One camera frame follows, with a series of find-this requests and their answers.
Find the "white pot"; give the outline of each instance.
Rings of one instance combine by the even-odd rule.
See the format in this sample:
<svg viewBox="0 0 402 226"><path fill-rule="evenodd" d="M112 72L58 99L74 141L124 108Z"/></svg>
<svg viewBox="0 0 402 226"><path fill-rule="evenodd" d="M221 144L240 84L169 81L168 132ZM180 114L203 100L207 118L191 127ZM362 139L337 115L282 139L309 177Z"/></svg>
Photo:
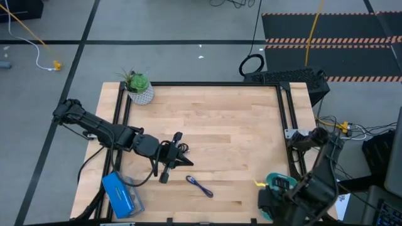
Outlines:
<svg viewBox="0 0 402 226"><path fill-rule="evenodd" d="M154 92L150 84L144 92L140 94L134 92L128 92L128 95L130 96L131 100L133 100L134 103L138 105L146 105L152 101Z"/></svg>

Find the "blue cable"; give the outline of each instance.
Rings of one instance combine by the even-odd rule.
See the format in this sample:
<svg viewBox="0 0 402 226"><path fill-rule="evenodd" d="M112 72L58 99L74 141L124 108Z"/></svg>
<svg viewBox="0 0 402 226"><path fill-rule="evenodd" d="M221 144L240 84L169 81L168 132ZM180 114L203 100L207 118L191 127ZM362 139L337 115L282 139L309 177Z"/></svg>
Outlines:
<svg viewBox="0 0 402 226"><path fill-rule="evenodd" d="M193 185L195 185L195 186L201 188L201 190L202 190L209 198L214 197L214 194L212 193L212 191L210 191L210 190L204 188L203 186L201 186L201 185L194 179L194 177L192 177L192 176L186 176L186 180L187 180L189 183L191 183L191 184L193 184Z"/></svg>

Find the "wooden tabletop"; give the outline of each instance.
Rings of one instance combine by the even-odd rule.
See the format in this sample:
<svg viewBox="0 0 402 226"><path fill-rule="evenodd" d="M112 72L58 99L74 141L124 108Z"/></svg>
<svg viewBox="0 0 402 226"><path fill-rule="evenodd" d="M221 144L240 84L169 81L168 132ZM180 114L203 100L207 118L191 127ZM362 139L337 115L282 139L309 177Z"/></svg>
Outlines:
<svg viewBox="0 0 402 226"><path fill-rule="evenodd" d="M104 83L96 115L112 121L118 83ZM266 222L257 208L258 188L253 180L263 182L272 173L289 174L285 142L274 87L154 87L149 105L132 104L128 125L143 127L145 133L160 141L183 133L183 143L194 166L170 171L167 184L151 177L137 188L145 211L134 222L249 223L250 218ZM314 129L315 121L306 85L291 83L291 94L300 129ZM122 121L123 95L119 123ZM85 159L99 149L90 141ZM71 217L85 209L99 189L106 152L100 153L82 170ZM313 149L305 155L307 170L317 156ZM151 171L149 160L123 152L122 173L143 181ZM208 198L185 177L193 176L214 193ZM106 216L107 203L102 209ZM335 208L329 214L337 218Z"/></svg>

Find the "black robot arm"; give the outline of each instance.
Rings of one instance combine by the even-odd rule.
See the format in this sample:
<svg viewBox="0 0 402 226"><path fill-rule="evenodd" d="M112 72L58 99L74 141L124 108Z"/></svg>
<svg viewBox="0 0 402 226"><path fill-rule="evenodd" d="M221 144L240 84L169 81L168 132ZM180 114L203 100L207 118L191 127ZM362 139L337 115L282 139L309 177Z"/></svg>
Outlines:
<svg viewBox="0 0 402 226"><path fill-rule="evenodd" d="M115 149L125 151L131 150L135 135L143 132L143 129L111 124L87 112L81 106L79 100L72 99L68 99L57 106L53 112L53 121L59 125L77 124L96 135L103 146L111 148L114 141L113 145Z"/></svg>
<svg viewBox="0 0 402 226"><path fill-rule="evenodd" d="M177 132L172 141L159 140L149 134L143 134L143 128L111 124L90 112L87 112L79 100L68 99L59 104L53 112L53 121L59 125L76 124L97 136L100 145L110 149L133 150L136 154L149 158L156 164L154 175L158 176L158 160L166 165L161 176L161 183L167 183L168 170L177 166L193 166L178 148L182 133Z"/></svg>
<svg viewBox="0 0 402 226"><path fill-rule="evenodd" d="M313 168L289 190L273 190L266 186L258 195L258 207L266 212L274 225L312 225L323 217L338 197L335 166L344 142L339 134L316 128L303 136L296 132L289 140L296 149L320 147Z"/></svg>

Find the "gray floor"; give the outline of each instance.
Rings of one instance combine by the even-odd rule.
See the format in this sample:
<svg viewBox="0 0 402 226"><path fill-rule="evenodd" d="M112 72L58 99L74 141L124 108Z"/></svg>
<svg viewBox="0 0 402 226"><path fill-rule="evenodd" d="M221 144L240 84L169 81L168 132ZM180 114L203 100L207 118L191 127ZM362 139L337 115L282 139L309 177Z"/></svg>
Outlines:
<svg viewBox="0 0 402 226"><path fill-rule="evenodd" d="M26 24L44 40L81 39L94 0L47 0L42 19ZM263 0L262 13L313 13L319 0ZM402 10L400 0L371 0L376 11ZM249 40L257 4L235 9L225 3L209 6L208 0L101 0L89 40ZM363 0L326 1L326 13L367 12ZM29 37L18 24L13 33ZM256 35L262 40L261 23ZM0 24L0 40L13 39ZM0 45L0 60L13 64L0 70L0 219L12 225L30 182L77 49L76 45L51 46L61 55L61 72L47 72L35 65L36 50L29 45ZM80 99L95 111L102 82L120 80L121 68L144 72L153 81L241 81L237 68L249 45L87 45L84 48L69 97ZM255 46L257 53L263 46ZM53 58L41 47L40 63L50 67ZM252 70L257 62L250 62ZM400 83L330 83L321 116L365 126L396 120L402 105ZM58 128L25 223L68 220L86 142ZM360 151L361 141L347 142L340 164L352 176L369 174ZM358 222L361 203L352 198L346 220Z"/></svg>

